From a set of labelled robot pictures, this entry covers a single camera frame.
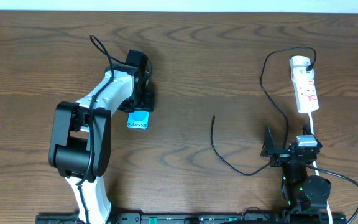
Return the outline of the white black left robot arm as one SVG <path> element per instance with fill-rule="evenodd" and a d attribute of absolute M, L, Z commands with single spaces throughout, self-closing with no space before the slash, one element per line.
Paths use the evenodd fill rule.
<path fill-rule="evenodd" d="M 111 156 L 111 118 L 128 113 L 129 129 L 146 130 L 154 110 L 154 91 L 148 82 L 151 67 L 146 54 L 130 50 L 125 62 L 112 63 L 104 78 L 76 102 L 60 102 L 55 109 L 48 162 L 73 190 L 79 212 L 37 216 L 36 223 L 109 223 L 104 173 Z"/>

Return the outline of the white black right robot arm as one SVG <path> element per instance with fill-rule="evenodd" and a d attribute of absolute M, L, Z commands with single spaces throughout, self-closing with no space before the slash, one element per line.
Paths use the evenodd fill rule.
<path fill-rule="evenodd" d="M 303 126 L 303 134 L 296 137 L 286 149 L 275 147 L 270 128 L 265 132 L 260 155 L 269 157 L 271 167 L 281 167 L 283 172 L 282 194 L 288 200 L 289 209 L 282 212 L 287 222 L 304 219 L 307 215 L 321 218 L 327 207 L 331 183 L 317 175 L 308 175 L 306 166 L 317 160 L 322 144 Z"/>

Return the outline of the white power strip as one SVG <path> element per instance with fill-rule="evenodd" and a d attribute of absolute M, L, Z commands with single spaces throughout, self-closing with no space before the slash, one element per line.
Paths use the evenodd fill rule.
<path fill-rule="evenodd" d="M 296 55 L 290 59 L 291 80 L 294 86 L 296 106 L 299 113 L 308 114 L 319 109 L 315 72 L 308 70 L 311 60 L 308 57 Z"/>

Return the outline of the blue screen Galaxy smartphone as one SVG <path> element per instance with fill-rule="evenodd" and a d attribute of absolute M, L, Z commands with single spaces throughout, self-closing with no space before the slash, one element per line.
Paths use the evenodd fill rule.
<path fill-rule="evenodd" d="M 149 116 L 148 111 L 134 111 L 129 113 L 127 119 L 127 127 L 129 129 L 142 129 L 146 130 L 149 127 Z"/>

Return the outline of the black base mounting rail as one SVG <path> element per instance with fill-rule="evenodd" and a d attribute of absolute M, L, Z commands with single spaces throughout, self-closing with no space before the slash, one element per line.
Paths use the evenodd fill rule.
<path fill-rule="evenodd" d="M 37 215 L 35 223 L 85 223 L 74 215 Z M 289 221 L 281 218 L 278 214 L 262 214 L 256 211 L 245 215 L 211 215 L 211 214 L 191 214 L 191 215 L 142 215 L 139 213 L 120 213 L 108 218 L 107 223 L 112 224 L 190 224 L 190 223 L 329 223 L 328 217 L 318 215 L 296 215 L 291 214 Z M 345 215 L 333 215 L 333 223 L 347 223 Z"/>

